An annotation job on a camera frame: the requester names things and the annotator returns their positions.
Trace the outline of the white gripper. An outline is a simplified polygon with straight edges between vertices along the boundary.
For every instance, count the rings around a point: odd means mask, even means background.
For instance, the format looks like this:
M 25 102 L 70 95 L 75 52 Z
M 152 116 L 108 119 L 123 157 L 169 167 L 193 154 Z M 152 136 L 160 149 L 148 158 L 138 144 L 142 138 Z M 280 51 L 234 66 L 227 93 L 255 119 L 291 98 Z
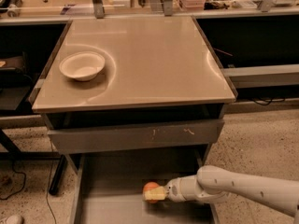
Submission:
M 166 197 L 175 203 L 185 202 L 186 199 L 180 189 L 180 178 L 170 180 L 164 187 L 156 187 L 152 189 L 146 189 L 143 191 L 143 196 L 146 201 L 162 201 Z

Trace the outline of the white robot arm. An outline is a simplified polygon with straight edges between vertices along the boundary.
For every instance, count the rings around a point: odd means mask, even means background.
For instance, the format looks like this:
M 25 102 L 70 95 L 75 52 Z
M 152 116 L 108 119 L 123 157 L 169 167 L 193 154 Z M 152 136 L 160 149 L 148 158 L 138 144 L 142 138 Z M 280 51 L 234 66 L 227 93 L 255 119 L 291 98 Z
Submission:
M 220 203 L 229 193 L 293 217 L 293 224 L 298 224 L 298 181 L 234 173 L 212 165 L 200 167 L 195 175 L 171 179 L 164 186 L 146 184 L 143 200 L 153 203 L 165 199 L 175 203 Z

